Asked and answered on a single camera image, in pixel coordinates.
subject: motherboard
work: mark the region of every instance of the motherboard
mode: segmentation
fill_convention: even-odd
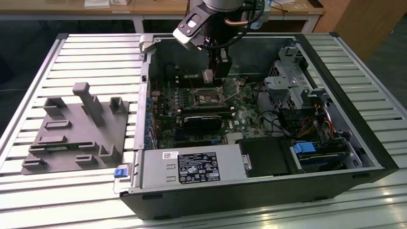
[[[243,76],[228,76],[222,82],[214,86],[187,80],[180,86],[175,80],[162,87],[159,81],[152,83],[159,149],[235,144],[239,139],[267,136],[255,103],[258,82]]]

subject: power supply label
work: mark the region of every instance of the power supply label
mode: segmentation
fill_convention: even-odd
[[[184,185],[220,180],[218,166],[216,152],[178,155],[179,182]]]

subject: wooden table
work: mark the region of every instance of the wooden table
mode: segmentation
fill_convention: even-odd
[[[0,20],[134,20],[135,3],[86,10],[84,0],[0,0]]]
[[[315,8],[308,0],[298,0],[292,4],[282,5],[280,9],[271,9],[270,20],[299,20],[306,21],[302,32],[312,32],[323,8]],[[143,20],[182,20],[186,15],[187,0],[136,0],[134,14],[142,16]],[[135,21],[136,31],[144,31],[143,22]]]
[[[0,0],[0,20],[132,20],[138,33],[144,33],[143,20],[182,20],[187,0],[132,0],[127,6],[84,9],[84,0]],[[323,8],[307,0],[272,9],[270,20],[306,21],[302,31],[312,32]]]

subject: upright gray post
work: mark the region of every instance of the upright gray post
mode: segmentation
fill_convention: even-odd
[[[90,84],[87,82],[75,83],[72,92],[80,97],[86,113],[91,116],[94,123],[98,127],[104,126],[102,117],[102,104],[96,96],[90,94]]]

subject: green circuit board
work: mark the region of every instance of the green circuit board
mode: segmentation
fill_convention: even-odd
[[[242,138],[267,135],[254,104],[254,87],[258,83],[244,83],[236,77],[227,78],[226,82],[222,88],[182,89],[168,83],[162,89],[155,111],[160,127],[159,148],[230,144],[231,140],[227,137],[231,133],[240,133]],[[216,107],[232,107],[234,110],[232,117],[222,119],[220,129],[204,134],[188,133],[180,125],[183,117],[178,115],[179,110]]]

